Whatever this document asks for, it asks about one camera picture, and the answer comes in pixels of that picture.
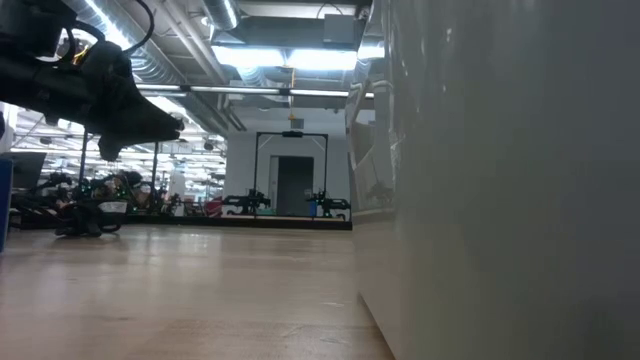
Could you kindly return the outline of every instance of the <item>door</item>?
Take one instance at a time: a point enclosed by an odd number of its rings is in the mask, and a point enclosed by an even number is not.
[[[277,214],[309,216],[305,192],[313,190],[313,158],[281,156],[278,165]]]

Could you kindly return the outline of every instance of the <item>floor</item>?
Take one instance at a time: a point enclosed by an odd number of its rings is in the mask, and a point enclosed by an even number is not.
[[[12,234],[0,359],[392,359],[349,232],[126,227]]]

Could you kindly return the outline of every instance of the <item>ceiling light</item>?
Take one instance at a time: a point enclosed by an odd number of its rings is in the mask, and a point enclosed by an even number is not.
[[[189,122],[191,123],[194,122],[184,107],[177,105],[175,102],[167,99],[164,96],[151,96],[151,97],[147,97],[147,100],[149,100],[153,105],[159,107],[162,111],[166,112],[167,114],[179,114],[184,119],[189,120]]]
[[[353,70],[358,56],[354,51],[294,50],[287,63],[302,70]]]
[[[187,97],[186,92],[154,92],[154,91],[142,91],[142,96],[144,97],[154,97],[154,96],[163,96],[163,97]]]
[[[91,7],[91,9],[98,15],[100,20],[106,24],[106,31],[104,31],[104,35],[108,41],[120,46],[123,49],[128,49],[132,46],[129,40],[122,34],[120,30],[114,25],[114,23],[109,19],[109,17],[102,11],[102,9],[96,5],[93,0],[85,0],[87,5]]]
[[[247,49],[214,46],[218,61],[235,67],[284,66],[282,52],[278,49]]]
[[[213,140],[207,140],[204,143],[204,149],[207,151],[213,151],[213,149],[215,148],[215,143],[213,142]]]
[[[384,48],[377,46],[361,46],[358,50],[358,59],[384,59]]]
[[[339,97],[347,97],[349,96],[348,91],[331,91],[331,90],[304,90],[304,89],[291,89],[291,95],[302,95],[302,96],[339,96]]]
[[[136,84],[136,86],[141,91],[180,91],[180,85]]]
[[[195,92],[211,92],[222,94],[257,94],[257,95],[279,95],[280,89],[252,88],[252,87],[232,87],[232,86],[192,86]]]

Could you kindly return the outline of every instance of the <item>black robotic arm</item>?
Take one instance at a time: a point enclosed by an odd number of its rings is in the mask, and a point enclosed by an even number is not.
[[[61,0],[0,0],[0,101],[41,112],[50,125],[60,118],[84,125],[101,135],[100,154],[107,161],[116,160],[125,146],[177,140],[184,124],[140,94],[132,49],[105,41],[76,16]],[[98,38],[75,60],[72,28]],[[63,29],[72,55],[54,63],[38,59],[55,54]]]

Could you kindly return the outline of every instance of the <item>ceiling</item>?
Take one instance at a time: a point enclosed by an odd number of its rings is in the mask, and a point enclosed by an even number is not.
[[[133,0],[65,0],[70,5],[87,8],[87,5],[94,10],[90,18],[95,21],[104,22],[108,20],[111,25],[106,27],[110,30],[109,40],[118,42],[120,39],[137,41],[140,34],[149,26],[149,19],[143,9]],[[157,8],[157,4],[164,3],[165,0],[147,0],[150,8],[155,14],[155,32],[143,50],[142,55],[136,53],[135,56],[155,56],[155,65],[166,65],[167,71],[171,72],[171,79],[178,79],[180,83],[192,85],[220,85],[220,80],[211,76],[211,69],[205,69],[202,62],[198,62],[194,57],[193,48],[196,41],[206,44],[204,47],[210,51],[208,56],[217,61],[211,46],[211,29],[207,25],[210,23],[205,15],[202,0],[173,0],[179,10],[188,18],[191,28],[197,32],[197,39],[188,38],[191,41],[191,49],[178,37],[175,22],[178,24],[178,31],[188,33],[188,27],[179,21],[167,19]],[[287,1],[238,1],[242,13],[242,20],[247,24],[268,24],[271,31],[282,31],[283,34],[296,33],[297,29],[287,28],[294,23],[305,24],[324,19],[327,14],[339,14],[351,16],[355,23],[364,24],[364,18],[368,14],[368,7],[371,0],[335,0],[333,5],[323,4],[318,1],[287,0]],[[95,12],[99,11],[101,16],[96,19]],[[80,18],[86,16],[85,12],[80,13]],[[260,31],[260,29],[243,29],[247,31]],[[354,48],[359,46],[359,39],[354,40]],[[295,49],[280,49],[285,57],[291,55]],[[219,65],[221,78],[225,84],[246,86],[246,78],[243,79],[234,66]],[[278,66],[260,67],[266,81],[272,86],[295,87],[300,89],[319,90],[349,90],[353,71],[349,70],[314,70],[314,69],[293,69]],[[328,133],[332,136],[345,136],[345,120],[342,109],[345,107],[345,99],[300,97],[295,99],[276,98],[263,96],[231,96],[228,101],[223,96],[211,94],[198,94],[195,99],[198,105],[192,108],[193,101],[186,102],[178,98],[154,98],[154,103],[163,110],[175,114],[185,119],[187,127],[183,133],[182,142],[165,143],[161,146],[161,160],[159,163],[159,173],[170,171],[173,168],[184,168],[187,163],[187,179],[189,186],[197,187],[202,181],[210,178],[211,174],[224,175],[226,164],[226,143],[224,138],[230,132],[237,131],[284,131],[291,128],[288,119],[293,112],[296,118],[305,120],[306,132]],[[18,151],[48,151],[47,166],[45,174],[51,171],[65,171],[76,174],[79,167],[79,154],[82,146],[82,136],[84,129],[78,124],[61,121],[57,128],[50,127],[41,121],[41,115],[31,111],[19,110],[18,123],[15,136],[15,147]],[[51,144],[45,145],[40,140],[46,138]],[[215,140],[215,149],[205,151],[205,140]],[[88,175],[101,176],[115,168],[137,170],[143,176],[150,178],[151,161],[144,160],[152,155],[153,144],[142,144],[132,146],[124,151],[124,155],[117,163],[106,163],[100,160],[97,154],[97,140],[93,138],[88,145],[87,168],[90,169]]]

